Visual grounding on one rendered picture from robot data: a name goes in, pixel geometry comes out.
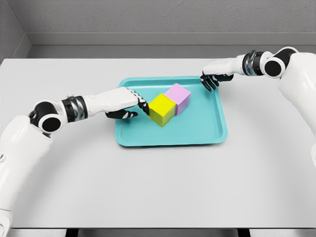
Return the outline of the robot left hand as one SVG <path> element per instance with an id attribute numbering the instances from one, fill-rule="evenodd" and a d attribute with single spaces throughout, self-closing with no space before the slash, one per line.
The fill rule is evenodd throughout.
<path id="1" fill-rule="evenodd" d="M 103 111 L 110 119 L 128 119 L 138 116 L 137 112 L 128 108 L 138 106 L 146 115 L 150 114 L 148 102 L 135 91 L 119 87 L 101 94 Z"/>

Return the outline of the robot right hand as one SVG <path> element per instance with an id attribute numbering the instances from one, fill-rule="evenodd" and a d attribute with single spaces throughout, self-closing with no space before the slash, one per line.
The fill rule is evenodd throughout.
<path id="1" fill-rule="evenodd" d="M 200 81 L 209 92 L 216 90 L 219 82 L 233 79 L 233 61 L 233 58 L 214 59 L 202 69 Z"/>

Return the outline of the yellow cube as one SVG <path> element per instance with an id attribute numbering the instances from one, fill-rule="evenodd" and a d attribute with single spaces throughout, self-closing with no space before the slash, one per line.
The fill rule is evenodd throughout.
<path id="1" fill-rule="evenodd" d="M 164 94 L 159 94 L 149 103 L 149 109 L 148 117 L 160 127 L 164 127 L 175 116 L 176 103 Z"/>

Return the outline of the pink cube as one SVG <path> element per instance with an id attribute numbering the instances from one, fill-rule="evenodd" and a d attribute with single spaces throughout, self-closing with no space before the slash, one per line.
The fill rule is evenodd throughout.
<path id="1" fill-rule="evenodd" d="M 172 85 L 164 95 L 176 103 L 175 115 L 180 115 L 189 105 L 191 92 L 178 83 Z"/>

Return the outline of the teal tray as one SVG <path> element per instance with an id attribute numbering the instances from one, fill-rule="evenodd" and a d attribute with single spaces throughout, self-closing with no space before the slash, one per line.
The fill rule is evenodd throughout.
<path id="1" fill-rule="evenodd" d="M 226 140 L 226 126 L 219 90 L 212 92 L 201 84 L 198 76 L 126 78 L 119 86 L 127 87 L 151 102 L 178 83 L 191 92 L 188 107 L 160 127 L 138 107 L 138 116 L 118 119 L 116 141 L 126 147 L 219 144 Z"/>

